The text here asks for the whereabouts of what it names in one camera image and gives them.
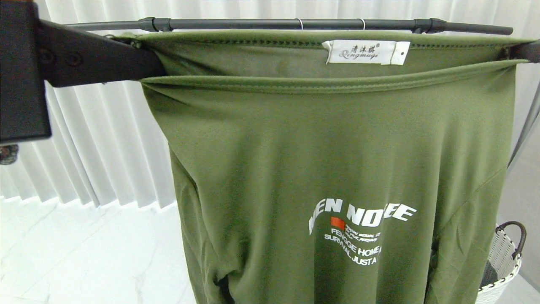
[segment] floor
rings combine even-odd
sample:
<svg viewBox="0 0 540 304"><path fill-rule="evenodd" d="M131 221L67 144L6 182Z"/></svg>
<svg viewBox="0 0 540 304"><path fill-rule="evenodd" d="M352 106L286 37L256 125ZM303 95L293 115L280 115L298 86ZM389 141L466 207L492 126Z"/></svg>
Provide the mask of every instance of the floor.
<svg viewBox="0 0 540 304"><path fill-rule="evenodd" d="M12 199L0 224L2 304L195 304L175 205ZM498 302L538 303L521 277Z"/></svg>

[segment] white ring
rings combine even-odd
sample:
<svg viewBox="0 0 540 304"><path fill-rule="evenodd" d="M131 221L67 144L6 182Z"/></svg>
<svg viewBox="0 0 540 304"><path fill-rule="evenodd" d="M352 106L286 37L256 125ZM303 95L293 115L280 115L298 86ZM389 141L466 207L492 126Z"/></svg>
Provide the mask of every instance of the white ring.
<svg viewBox="0 0 540 304"><path fill-rule="evenodd" d="M362 29L363 31L366 30L366 21L362 18L359 18L361 21L362 21L362 25L364 26L364 28Z"/></svg>
<svg viewBox="0 0 540 304"><path fill-rule="evenodd" d="M295 20L300 21L300 30L303 31L303 22L300 18L295 18Z"/></svg>

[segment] green t-shirt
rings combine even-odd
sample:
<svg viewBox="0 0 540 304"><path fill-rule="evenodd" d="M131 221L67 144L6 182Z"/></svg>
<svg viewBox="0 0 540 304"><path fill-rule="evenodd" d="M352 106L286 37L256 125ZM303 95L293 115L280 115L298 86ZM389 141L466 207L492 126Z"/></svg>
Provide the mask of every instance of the green t-shirt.
<svg viewBox="0 0 540 304"><path fill-rule="evenodd" d="M227 303L228 292L237 304L474 303L509 159L516 64L527 62L503 50L530 40L136 39L170 75L140 81L169 142L199 304ZM333 63L323 43L339 39L357 43L333 45L333 60L410 45L402 65Z"/></svg>

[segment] size tag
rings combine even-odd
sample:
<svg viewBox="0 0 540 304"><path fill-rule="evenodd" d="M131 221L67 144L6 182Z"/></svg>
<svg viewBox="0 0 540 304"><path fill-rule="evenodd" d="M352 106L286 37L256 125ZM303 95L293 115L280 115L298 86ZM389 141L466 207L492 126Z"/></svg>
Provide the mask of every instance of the size tag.
<svg viewBox="0 0 540 304"><path fill-rule="evenodd" d="M378 63L403 65L410 41L331 40L322 43L328 63Z"/></svg>

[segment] basket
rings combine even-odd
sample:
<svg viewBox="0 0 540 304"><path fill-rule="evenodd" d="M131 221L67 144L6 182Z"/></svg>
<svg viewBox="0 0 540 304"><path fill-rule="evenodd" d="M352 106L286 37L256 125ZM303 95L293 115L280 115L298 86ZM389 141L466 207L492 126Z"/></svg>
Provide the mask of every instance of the basket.
<svg viewBox="0 0 540 304"><path fill-rule="evenodd" d="M504 229L508 225L516 225L521 229L521 239L517 249L512 240L504 233ZM516 221L506 222L495 229L495 236L491 241L488 262L475 304L495 304L501 297L508 283L516 277L521 268L521 251L526 236L525 227Z"/></svg>

